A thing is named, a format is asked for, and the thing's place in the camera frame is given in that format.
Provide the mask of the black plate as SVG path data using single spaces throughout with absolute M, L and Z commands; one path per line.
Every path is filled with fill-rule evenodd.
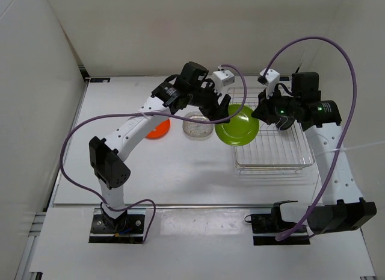
M 291 117 L 279 116 L 276 128 L 280 131 L 286 131 L 295 123 L 295 119 Z

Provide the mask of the green plate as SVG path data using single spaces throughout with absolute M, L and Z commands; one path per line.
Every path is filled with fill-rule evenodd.
M 259 120 L 252 117 L 252 112 L 245 105 L 229 123 L 215 125 L 217 137 L 229 146 L 244 146 L 252 142 L 259 132 Z

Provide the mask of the clear glass plate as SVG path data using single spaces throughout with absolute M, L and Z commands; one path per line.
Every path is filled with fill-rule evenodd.
M 209 119 L 202 115 L 199 111 L 192 111 L 184 115 L 187 119 L 205 121 Z M 214 124 L 202 124 L 184 120 L 182 123 L 182 129 L 185 135 L 191 140 L 204 140 L 211 136 L 214 131 Z

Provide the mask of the orange plate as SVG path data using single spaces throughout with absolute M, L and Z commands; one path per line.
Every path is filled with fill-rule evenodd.
M 170 130 L 171 122 L 169 119 L 160 123 L 153 131 L 146 136 L 149 140 L 157 140 L 165 136 Z

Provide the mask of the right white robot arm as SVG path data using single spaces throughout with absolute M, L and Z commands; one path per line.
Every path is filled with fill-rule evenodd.
M 258 96 L 253 118 L 280 130 L 298 122 L 313 150 L 322 195 L 305 213 L 310 230 L 319 235 L 360 229 L 376 215 L 377 208 L 374 202 L 364 200 L 356 185 L 342 150 L 345 131 L 339 109 L 334 101 L 321 99 L 318 73 L 292 74 L 291 88 L 284 95 L 279 89 L 284 85 L 275 70 L 264 69 L 258 81 L 265 89 Z

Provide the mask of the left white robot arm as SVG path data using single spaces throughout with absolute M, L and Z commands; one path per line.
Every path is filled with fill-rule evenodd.
M 99 180 L 103 202 L 103 224 L 113 233 L 128 228 L 123 200 L 123 184 L 131 171 L 125 165 L 129 154 L 169 115 L 192 105 L 210 121 L 227 119 L 229 95 L 222 95 L 224 86 L 234 83 L 235 76 L 222 67 L 212 75 L 208 70 L 188 62 L 178 75 L 167 77 L 157 86 L 139 109 L 121 127 L 106 137 L 93 137 L 89 142 L 90 164 Z

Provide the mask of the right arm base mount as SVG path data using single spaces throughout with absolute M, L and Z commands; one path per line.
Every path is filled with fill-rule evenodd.
M 295 223 L 285 222 L 272 214 L 249 214 L 244 222 L 251 224 L 254 246 L 299 246 L 309 245 L 310 238 L 307 228 L 302 226 L 288 238 L 277 241 L 276 236 L 295 226 Z

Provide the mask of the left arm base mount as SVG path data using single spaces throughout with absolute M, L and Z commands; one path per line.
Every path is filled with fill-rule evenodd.
M 141 244 L 144 239 L 145 212 L 124 212 L 117 219 L 107 220 L 95 210 L 88 237 L 89 243 Z

